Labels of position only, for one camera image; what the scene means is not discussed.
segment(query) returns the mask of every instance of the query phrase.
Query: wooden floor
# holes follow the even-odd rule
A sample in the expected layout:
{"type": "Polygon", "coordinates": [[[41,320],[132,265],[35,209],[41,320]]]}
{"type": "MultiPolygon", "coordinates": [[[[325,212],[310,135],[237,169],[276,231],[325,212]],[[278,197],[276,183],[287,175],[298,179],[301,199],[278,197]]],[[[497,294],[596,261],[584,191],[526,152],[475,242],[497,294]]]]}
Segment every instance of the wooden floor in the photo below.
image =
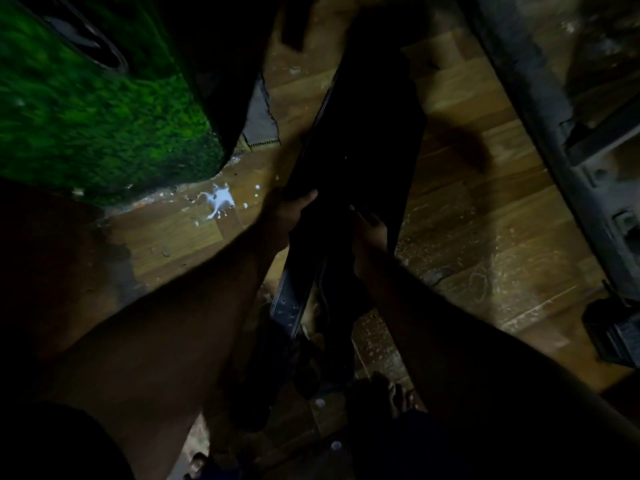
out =
{"type": "MultiPolygon", "coordinates": [[[[23,237],[10,243],[14,248],[38,246],[52,255],[57,248],[47,244],[47,251],[42,250],[51,236],[65,241],[60,244],[63,252],[48,258],[44,269],[21,271],[18,283],[6,288],[7,299],[14,302],[12,295],[33,275],[38,279],[32,287],[48,289],[37,305],[16,302],[8,320],[21,323],[37,314],[28,329],[41,359],[55,356],[136,296],[212,257],[251,224],[265,193],[287,181],[301,138],[340,61],[350,21],[359,8],[377,3],[317,0],[302,53],[281,44],[276,30],[264,74],[281,147],[234,159],[212,181],[167,190],[158,201],[109,217],[100,227],[80,204],[53,199],[68,209],[52,217],[49,197],[13,198],[16,221],[24,220],[25,212],[46,217],[17,229],[23,237]],[[228,185],[236,207],[206,220],[210,209],[198,195],[211,192],[214,184],[228,185]],[[69,222],[76,230],[68,230],[69,222]]],[[[566,36],[562,23],[575,4],[565,14],[563,3],[532,0],[525,14],[539,29],[536,37],[551,66],[564,77],[575,40],[566,36]]],[[[446,9],[434,10],[429,19],[426,37],[406,48],[428,128],[397,256],[453,303],[523,339],[602,391],[628,374],[598,361],[580,323],[586,304],[604,295],[602,270],[474,37],[446,9]]],[[[256,310],[275,291],[284,258],[281,253],[272,266],[256,310]]],[[[240,371],[255,322],[255,317],[248,321],[238,343],[235,364],[240,371]]],[[[359,376],[382,371],[410,384],[375,311],[357,323],[353,341],[359,376]]],[[[290,386],[268,427],[255,435],[229,426],[222,393],[213,404],[207,413],[212,449],[231,445],[250,452],[261,470],[345,424],[340,394],[323,403],[307,402],[290,386]]]]}

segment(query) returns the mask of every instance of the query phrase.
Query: person's right hand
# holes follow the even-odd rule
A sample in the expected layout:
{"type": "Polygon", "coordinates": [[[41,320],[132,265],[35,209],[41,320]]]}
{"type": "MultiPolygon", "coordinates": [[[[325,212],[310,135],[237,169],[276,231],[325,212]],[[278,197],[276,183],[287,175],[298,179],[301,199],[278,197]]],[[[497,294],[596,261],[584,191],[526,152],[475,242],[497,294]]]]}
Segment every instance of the person's right hand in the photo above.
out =
{"type": "Polygon", "coordinates": [[[353,206],[353,238],[351,250],[355,256],[353,270],[361,278],[367,272],[372,257],[380,251],[387,252],[387,226],[375,214],[361,214],[353,206]]]}

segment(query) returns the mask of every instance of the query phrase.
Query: black sleeve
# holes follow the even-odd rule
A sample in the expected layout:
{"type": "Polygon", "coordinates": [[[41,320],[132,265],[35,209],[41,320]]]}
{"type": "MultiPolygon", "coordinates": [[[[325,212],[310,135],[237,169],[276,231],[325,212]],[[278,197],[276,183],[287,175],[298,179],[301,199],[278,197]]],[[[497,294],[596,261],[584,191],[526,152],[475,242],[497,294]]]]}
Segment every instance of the black sleeve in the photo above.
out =
{"type": "Polygon", "coordinates": [[[5,478],[134,480],[122,451],[84,411],[39,403],[2,416],[3,463],[12,473],[5,478]]]}

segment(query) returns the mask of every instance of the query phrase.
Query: person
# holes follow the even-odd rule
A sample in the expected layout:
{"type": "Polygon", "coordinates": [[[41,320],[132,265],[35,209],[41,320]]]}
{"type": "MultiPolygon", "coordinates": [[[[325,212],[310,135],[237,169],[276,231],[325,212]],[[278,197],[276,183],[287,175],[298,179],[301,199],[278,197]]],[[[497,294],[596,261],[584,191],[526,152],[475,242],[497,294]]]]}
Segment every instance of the person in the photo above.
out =
{"type": "MultiPolygon", "coordinates": [[[[34,477],[164,480],[269,265],[316,196],[270,194],[256,222],[210,261],[73,345],[43,374],[31,402],[11,411],[3,431],[12,464],[29,463],[34,477]],[[29,441],[35,462],[26,462],[29,441]]],[[[471,474],[636,468],[640,433],[627,420],[553,360],[429,290],[386,251],[377,217],[350,212],[354,271],[430,418],[471,474]]]]}

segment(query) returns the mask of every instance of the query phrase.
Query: white paint spill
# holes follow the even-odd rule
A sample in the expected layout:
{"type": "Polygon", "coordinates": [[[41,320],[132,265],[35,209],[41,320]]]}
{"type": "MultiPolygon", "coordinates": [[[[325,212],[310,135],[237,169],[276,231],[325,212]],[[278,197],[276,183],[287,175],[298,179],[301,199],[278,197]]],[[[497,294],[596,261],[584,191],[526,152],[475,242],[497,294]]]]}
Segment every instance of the white paint spill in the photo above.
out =
{"type": "Polygon", "coordinates": [[[219,187],[214,184],[212,193],[201,192],[198,194],[198,197],[200,195],[204,195],[207,198],[207,203],[212,208],[212,212],[205,220],[213,219],[216,215],[220,218],[220,212],[224,212],[225,209],[232,209],[236,206],[236,202],[234,202],[234,198],[231,196],[228,185],[219,187]]]}

